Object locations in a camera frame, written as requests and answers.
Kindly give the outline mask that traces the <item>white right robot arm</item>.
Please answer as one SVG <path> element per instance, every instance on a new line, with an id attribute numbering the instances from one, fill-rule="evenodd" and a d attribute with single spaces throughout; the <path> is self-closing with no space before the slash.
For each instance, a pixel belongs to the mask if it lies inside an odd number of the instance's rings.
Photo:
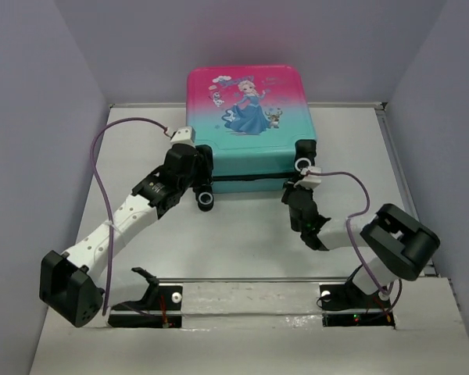
<path id="1" fill-rule="evenodd" d="M 321 215 L 309 188 L 288 187 L 281 199 L 291 229 L 308 248 L 353 248 L 360 266 L 345 283 L 344 296 L 354 306 L 364 305 L 395 280 L 415 281 L 441 245 L 433 230 L 391 203 L 368 217 L 371 199 L 368 193 L 364 197 L 364 208 L 344 220 Z"/>

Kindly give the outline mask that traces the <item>pink and teal suitcase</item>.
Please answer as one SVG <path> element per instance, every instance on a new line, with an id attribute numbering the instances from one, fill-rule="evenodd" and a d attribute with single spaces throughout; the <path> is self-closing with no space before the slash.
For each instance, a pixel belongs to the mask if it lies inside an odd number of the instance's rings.
<path id="1" fill-rule="evenodd" d="M 187 79 L 186 124 L 210 148 L 212 180 L 195 188 L 209 211 L 223 193 L 279 191 L 317 157 L 301 76 L 287 65 L 210 66 Z"/>

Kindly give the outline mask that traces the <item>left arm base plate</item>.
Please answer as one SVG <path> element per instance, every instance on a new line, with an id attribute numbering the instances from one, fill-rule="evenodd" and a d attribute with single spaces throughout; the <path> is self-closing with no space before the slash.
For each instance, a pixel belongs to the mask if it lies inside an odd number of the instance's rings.
<path id="1" fill-rule="evenodd" d="M 114 305 L 107 324 L 112 328 L 182 328 L 183 285 L 161 283 L 141 267 L 131 271 L 144 278 L 148 286 L 140 299 Z"/>

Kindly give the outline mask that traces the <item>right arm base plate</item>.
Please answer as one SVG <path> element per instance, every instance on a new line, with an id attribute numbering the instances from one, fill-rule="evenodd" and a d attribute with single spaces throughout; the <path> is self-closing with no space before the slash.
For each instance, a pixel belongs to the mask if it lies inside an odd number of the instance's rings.
<path id="1" fill-rule="evenodd" d="M 389 299 L 350 291 L 344 284 L 322 284 L 316 305 L 324 327 L 396 326 Z"/>

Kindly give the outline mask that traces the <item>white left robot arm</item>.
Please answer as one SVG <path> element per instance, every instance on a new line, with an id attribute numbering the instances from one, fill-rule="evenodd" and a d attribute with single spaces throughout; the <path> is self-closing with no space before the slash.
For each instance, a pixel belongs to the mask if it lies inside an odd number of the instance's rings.
<path id="1" fill-rule="evenodd" d="M 178 205 L 188 189 L 200 209 L 213 207 L 213 151 L 208 145 L 174 144 L 164 162 L 132 188 L 86 238 L 63 252 L 48 252 L 40 265 L 39 297 L 74 327 L 88 324 L 110 305 L 110 286 L 98 278 L 113 273 L 113 258 L 144 229 Z"/>

